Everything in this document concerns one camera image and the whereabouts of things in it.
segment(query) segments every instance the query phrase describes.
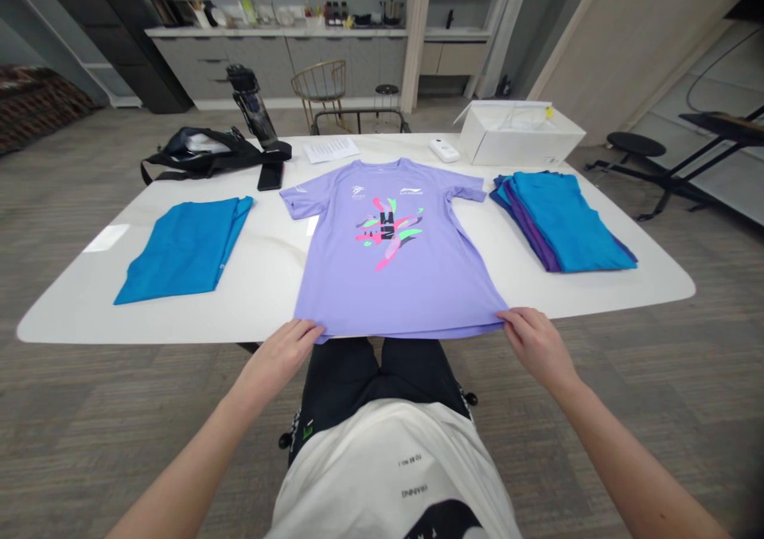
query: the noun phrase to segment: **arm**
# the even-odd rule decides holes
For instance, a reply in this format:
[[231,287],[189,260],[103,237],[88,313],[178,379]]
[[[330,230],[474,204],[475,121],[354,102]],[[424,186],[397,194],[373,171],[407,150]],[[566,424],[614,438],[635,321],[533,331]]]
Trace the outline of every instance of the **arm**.
[[108,537],[195,537],[244,433],[295,375],[324,329],[295,318],[276,330],[202,429]]
[[513,308],[498,316],[520,362],[571,422],[633,537],[729,537],[579,379],[544,314]]

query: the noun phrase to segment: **black bag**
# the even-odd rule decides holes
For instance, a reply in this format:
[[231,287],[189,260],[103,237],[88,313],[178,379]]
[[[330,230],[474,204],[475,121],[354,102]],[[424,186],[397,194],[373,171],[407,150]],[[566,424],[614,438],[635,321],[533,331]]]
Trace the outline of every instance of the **black bag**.
[[[198,152],[194,153],[186,147],[185,143],[192,135],[202,133],[210,139],[223,143],[228,150],[220,153]],[[152,165],[164,165],[176,171],[166,171],[160,174],[156,180],[210,178],[217,171],[226,169],[246,169],[266,162],[284,162],[292,158],[292,146],[284,141],[275,141],[265,150],[260,150],[249,143],[235,127],[231,127],[231,133],[220,133],[212,129],[199,129],[197,127],[183,127],[169,140],[164,149],[157,147],[158,153],[141,161],[141,176],[143,181],[150,185],[153,179],[143,163]]]

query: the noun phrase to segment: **cardboard box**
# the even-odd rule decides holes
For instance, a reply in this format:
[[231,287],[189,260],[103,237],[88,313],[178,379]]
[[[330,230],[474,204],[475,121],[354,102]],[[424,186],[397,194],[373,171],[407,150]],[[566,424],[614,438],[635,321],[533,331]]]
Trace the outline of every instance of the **cardboard box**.
[[466,113],[458,151],[473,165],[556,166],[586,132],[539,101],[473,101]]

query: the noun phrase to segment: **folded teal shirt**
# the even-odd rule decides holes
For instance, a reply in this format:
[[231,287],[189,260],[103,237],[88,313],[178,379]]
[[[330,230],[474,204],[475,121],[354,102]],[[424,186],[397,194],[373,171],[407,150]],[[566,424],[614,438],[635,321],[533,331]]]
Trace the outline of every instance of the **folded teal shirt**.
[[215,290],[253,203],[245,197],[175,205],[154,223],[114,304]]
[[637,267],[589,207],[575,176],[515,173],[511,183],[563,272]]

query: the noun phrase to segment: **t-shirt sleeve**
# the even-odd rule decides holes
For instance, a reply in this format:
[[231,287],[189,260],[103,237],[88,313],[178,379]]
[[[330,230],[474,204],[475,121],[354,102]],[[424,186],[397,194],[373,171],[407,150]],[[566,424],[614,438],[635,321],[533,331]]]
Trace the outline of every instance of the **t-shirt sleeve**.
[[297,220],[323,213],[329,207],[332,188],[343,168],[281,191],[291,217]]
[[486,194],[483,190],[483,178],[471,177],[443,169],[436,169],[436,171],[435,182],[449,199],[460,197],[477,202],[485,200]]

